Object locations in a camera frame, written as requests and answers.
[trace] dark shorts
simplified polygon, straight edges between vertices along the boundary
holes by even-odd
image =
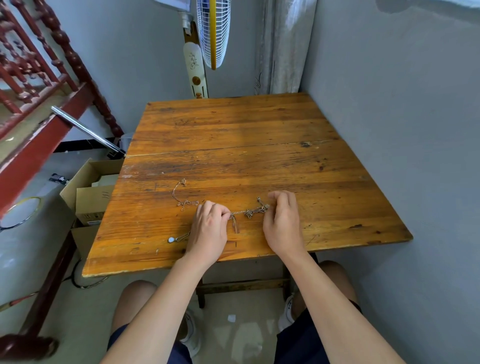
[[[360,307],[352,302],[361,312]],[[124,325],[110,336],[108,349],[120,337],[127,325]],[[328,364],[324,346],[318,336],[308,310],[277,336],[274,364]],[[192,364],[188,349],[181,342],[173,344],[167,364]]]

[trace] wall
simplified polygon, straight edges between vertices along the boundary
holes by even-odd
[[[133,132],[148,101],[191,98],[176,11],[153,0],[49,0],[124,132]],[[260,2],[233,1],[227,53],[207,72],[211,97],[253,94]],[[110,136],[96,110],[81,119]],[[66,140],[85,139],[71,131]]]
[[[302,89],[415,237],[330,256],[407,363],[480,356],[479,39],[438,1],[317,4]]]

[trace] wooden table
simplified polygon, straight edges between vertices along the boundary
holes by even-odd
[[[84,268],[87,277],[168,268],[187,239],[194,206],[259,206],[271,190],[297,194],[311,252],[404,242],[405,225],[307,94],[148,103]],[[272,255],[262,214],[237,215],[220,260]]]

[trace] shoe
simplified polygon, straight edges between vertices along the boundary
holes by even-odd
[[[200,350],[202,341],[200,340],[200,333],[195,325],[195,320],[193,319],[191,311],[187,310],[185,312],[185,320],[187,321],[188,333],[184,339],[180,340],[180,342],[187,347],[190,357],[193,358]]]
[[[292,301],[293,295],[287,298],[285,302],[285,310],[283,311],[282,316],[280,316],[278,319],[278,329],[280,332],[295,322],[295,320],[292,318]]]

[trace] red wooden railing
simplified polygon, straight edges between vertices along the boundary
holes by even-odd
[[[27,33],[15,19],[5,1],[0,0],[0,78],[15,93],[17,99],[15,102],[14,99],[9,98],[7,93],[0,90],[0,102],[12,113],[12,116],[7,120],[0,120],[0,138],[3,138],[63,84],[68,84],[72,91],[78,90],[77,84],[65,69],[63,61],[59,60],[51,46],[46,42],[36,24],[37,21],[42,21],[50,29],[53,40],[64,51],[65,58],[71,65],[79,82],[87,84],[91,89],[94,95],[94,105],[109,125],[113,135],[122,136],[122,129],[117,125],[115,117],[111,114],[110,108],[78,53],[72,49],[70,40],[61,29],[60,22],[52,8],[44,0],[33,0],[36,14],[31,15],[23,0],[11,0],[10,3],[18,9],[32,33],[40,41],[50,58],[51,64],[59,70],[60,76],[57,77],[54,74]],[[42,80],[43,88],[33,87],[27,79],[36,77]]]

